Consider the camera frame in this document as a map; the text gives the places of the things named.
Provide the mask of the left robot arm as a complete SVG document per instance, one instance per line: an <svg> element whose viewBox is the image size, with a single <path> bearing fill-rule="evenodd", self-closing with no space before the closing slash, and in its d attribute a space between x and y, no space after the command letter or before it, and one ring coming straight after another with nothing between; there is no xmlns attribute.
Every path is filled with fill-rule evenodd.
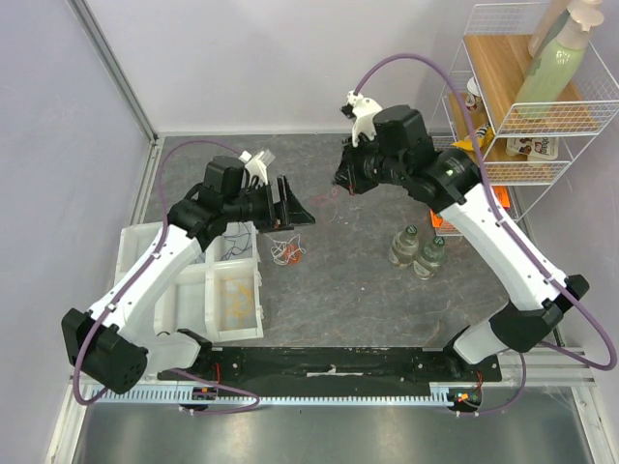
<svg viewBox="0 0 619 464"><path fill-rule="evenodd" d="M61 321L73 386L86 374L115 393L129 391L146 374L179 368L192 380L212 369L211 355L196 339L174 330L158 335L154 309L177 276L234 222L261 233L315 222L283 176L271 185L269 154L217 156L202 182L166 214L153 244L103 297Z"/></svg>

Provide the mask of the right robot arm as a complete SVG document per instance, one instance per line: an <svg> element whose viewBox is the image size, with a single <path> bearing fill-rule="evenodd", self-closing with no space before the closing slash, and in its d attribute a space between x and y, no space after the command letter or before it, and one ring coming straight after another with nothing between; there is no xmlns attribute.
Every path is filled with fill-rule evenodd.
<svg viewBox="0 0 619 464"><path fill-rule="evenodd" d="M508 292L502 309L453 338L454 350L442 359L450 378L467 379L478 363L507 349L528 352L588 292L582 275L566 275L545 263L496 196L485 190L479 167L465 152L435 149L418 110L406 104L363 108L348 103L341 112L353 128L343 142L335 184L352 194L381 184L403 187L454 226Z"/></svg>

